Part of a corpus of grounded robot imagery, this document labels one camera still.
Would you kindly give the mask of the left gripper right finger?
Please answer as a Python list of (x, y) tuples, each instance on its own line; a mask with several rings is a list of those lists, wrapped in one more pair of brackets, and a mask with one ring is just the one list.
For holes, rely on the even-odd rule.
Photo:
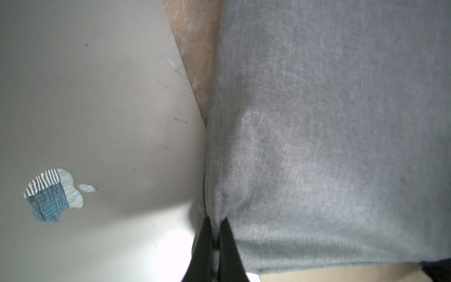
[(220, 225), (218, 246), (218, 281), (250, 282), (243, 267), (228, 218), (225, 218)]

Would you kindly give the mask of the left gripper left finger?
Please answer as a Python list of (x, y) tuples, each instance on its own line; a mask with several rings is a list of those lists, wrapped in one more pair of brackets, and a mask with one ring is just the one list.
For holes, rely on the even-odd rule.
[(209, 217), (203, 220), (196, 247), (182, 282), (212, 282), (214, 238)]

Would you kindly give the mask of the grey laptop bag with handles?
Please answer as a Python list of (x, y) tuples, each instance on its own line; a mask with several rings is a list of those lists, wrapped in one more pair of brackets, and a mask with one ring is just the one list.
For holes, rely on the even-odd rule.
[(451, 3), (224, 1), (204, 185), (247, 271), (451, 256)]

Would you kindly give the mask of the silver Apple laptop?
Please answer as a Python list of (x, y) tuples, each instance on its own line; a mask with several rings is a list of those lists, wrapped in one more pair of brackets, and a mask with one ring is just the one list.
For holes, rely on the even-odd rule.
[(161, 1), (2, 1), (1, 280), (181, 281), (205, 135)]

